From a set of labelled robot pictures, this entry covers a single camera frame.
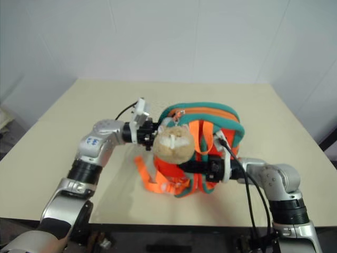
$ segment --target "hamster plush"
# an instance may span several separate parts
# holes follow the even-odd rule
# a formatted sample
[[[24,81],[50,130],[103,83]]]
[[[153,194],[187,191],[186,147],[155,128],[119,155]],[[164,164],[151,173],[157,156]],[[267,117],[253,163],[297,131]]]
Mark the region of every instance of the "hamster plush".
[[[171,164],[189,161],[194,154],[194,139],[189,127],[160,125],[153,142],[153,153],[159,159]]]

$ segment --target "orange webbing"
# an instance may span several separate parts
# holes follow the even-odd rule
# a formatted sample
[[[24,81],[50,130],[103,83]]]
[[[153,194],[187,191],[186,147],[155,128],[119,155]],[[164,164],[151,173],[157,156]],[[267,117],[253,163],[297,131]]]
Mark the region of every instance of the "orange webbing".
[[[171,180],[168,180],[159,171],[156,173],[156,182],[152,182],[143,158],[140,156],[135,157],[134,162],[137,165],[137,169],[143,180],[144,187],[148,191],[153,191],[156,193],[169,192],[172,194],[179,194],[190,184],[189,179],[172,178]]]
[[[190,126],[190,133],[193,136],[194,139],[194,149],[199,154],[208,154],[208,152],[212,149],[213,146],[213,123],[209,121],[204,121],[202,126],[202,133],[205,138],[207,148],[206,151],[200,150],[200,144],[199,144],[199,121],[191,121],[189,123]]]

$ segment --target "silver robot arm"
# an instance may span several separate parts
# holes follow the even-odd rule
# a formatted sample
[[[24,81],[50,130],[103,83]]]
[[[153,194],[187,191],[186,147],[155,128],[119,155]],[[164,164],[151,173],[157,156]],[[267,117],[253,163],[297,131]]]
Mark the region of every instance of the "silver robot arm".
[[[280,243],[281,252],[309,252],[308,244],[302,243],[309,241],[314,252],[322,253],[314,224],[308,218],[302,192],[299,190],[301,179],[297,170],[287,164],[270,165],[258,159],[241,158],[241,162],[245,171],[265,192],[274,231],[281,239],[280,242],[284,239],[284,243]],[[238,179],[238,182],[244,183],[244,180]],[[291,251],[288,251],[286,241],[290,241]]]
[[[101,171],[114,148],[126,142],[151,144],[154,137],[148,132],[153,132],[152,129],[141,131],[137,142],[137,131],[148,119],[148,110],[149,105],[139,99],[130,123],[117,120],[96,123],[80,141],[72,168],[47,203],[39,227],[19,235],[0,252],[63,252],[71,234],[89,221],[93,209],[89,199],[95,193]]]

